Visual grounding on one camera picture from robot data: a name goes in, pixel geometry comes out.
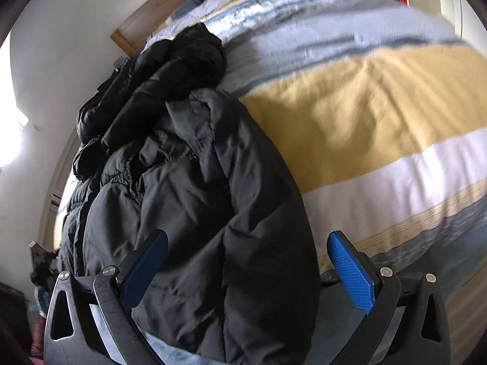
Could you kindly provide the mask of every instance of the window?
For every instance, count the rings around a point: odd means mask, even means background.
[[[10,69],[10,34],[0,47],[0,168],[20,151],[20,134],[29,119],[17,108]]]

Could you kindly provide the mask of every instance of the blue gripper pad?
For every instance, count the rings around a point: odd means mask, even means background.
[[[372,280],[336,233],[328,236],[326,247],[355,306],[369,314],[375,302]]]

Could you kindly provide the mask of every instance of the white stripe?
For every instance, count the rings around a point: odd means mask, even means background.
[[[487,129],[432,145],[366,175],[303,195],[318,256],[342,230],[353,243],[370,238],[487,178]]]

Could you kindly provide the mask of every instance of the black puffer jacket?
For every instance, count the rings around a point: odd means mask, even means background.
[[[245,107],[214,87],[220,40],[204,25],[127,60],[80,111],[81,180],[58,268],[96,274],[158,228],[169,252],[132,316],[227,363],[302,363],[318,305],[298,188]]]

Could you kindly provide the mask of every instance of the silver screw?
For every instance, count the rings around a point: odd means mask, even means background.
[[[105,276],[111,276],[112,274],[114,274],[115,272],[117,271],[117,268],[116,266],[113,266],[113,265],[109,265],[109,266],[105,266],[103,268],[103,274]]]
[[[61,272],[58,276],[59,280],[67,280],[68,278],[69,278],[69,272],[66,270],[64,272]]]
[[[426,274],[426,281],[429,281],[430,283],[436,283],[436,276],[432,273]]]
[[[380,274],[383,275],[384,277],[392,277],[393,271],[388,267],[384,267],[384,268],[380,268]]]

